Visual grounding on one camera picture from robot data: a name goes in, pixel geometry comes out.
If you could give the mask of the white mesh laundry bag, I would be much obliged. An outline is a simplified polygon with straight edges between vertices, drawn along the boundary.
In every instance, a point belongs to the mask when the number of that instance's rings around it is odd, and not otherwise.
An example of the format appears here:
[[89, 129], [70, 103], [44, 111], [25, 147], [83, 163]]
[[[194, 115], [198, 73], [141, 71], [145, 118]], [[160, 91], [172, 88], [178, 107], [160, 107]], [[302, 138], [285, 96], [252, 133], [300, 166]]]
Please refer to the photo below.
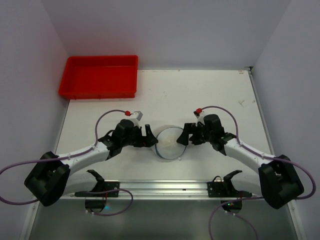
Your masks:
[[158, 162], [168, 163], [181, 159], [187, 149], [185, 145], [177, 142], [182, 132], [183, 128], [176, 125], [163, 125], [155, 129], [154, 135], [158, 143], [151, 149]]

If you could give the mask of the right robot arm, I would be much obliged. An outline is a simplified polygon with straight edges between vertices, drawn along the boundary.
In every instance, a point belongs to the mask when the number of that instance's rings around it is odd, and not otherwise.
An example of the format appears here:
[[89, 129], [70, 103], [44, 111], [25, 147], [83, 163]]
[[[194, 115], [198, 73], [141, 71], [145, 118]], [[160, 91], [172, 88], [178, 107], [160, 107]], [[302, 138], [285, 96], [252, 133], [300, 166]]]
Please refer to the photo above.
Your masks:
[[216, 114], [198, 114], [197, 122], [185, 123], [177, 143], [187, 146], [210, 143], [221, 154], [236, 159], [256, 172], [259, 177], [259, 195], [274, 209], [279, 209], [304, 193], [303, 184], [285, 155], [281, 161], [269, 160], [268, 154], [238, 143], [236, 135], [226, 132]]

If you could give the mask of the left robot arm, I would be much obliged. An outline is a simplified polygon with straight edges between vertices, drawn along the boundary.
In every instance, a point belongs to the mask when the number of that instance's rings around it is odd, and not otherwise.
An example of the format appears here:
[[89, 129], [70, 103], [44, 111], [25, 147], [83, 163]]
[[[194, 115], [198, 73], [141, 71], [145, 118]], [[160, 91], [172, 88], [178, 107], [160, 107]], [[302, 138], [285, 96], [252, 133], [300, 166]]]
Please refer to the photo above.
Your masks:
[[24, 180], [26, 188], [48, 207], [57, 202], [67, 189], [67, 182], [74, 173], [98, 162], [109, 160], [127, 146], [150, 148], [158, 143], [151, 127], [145, 125], [146, 135], [133, 120], [122, 119], [115, 127], [89, 148], [71, 153], [42, 155]]

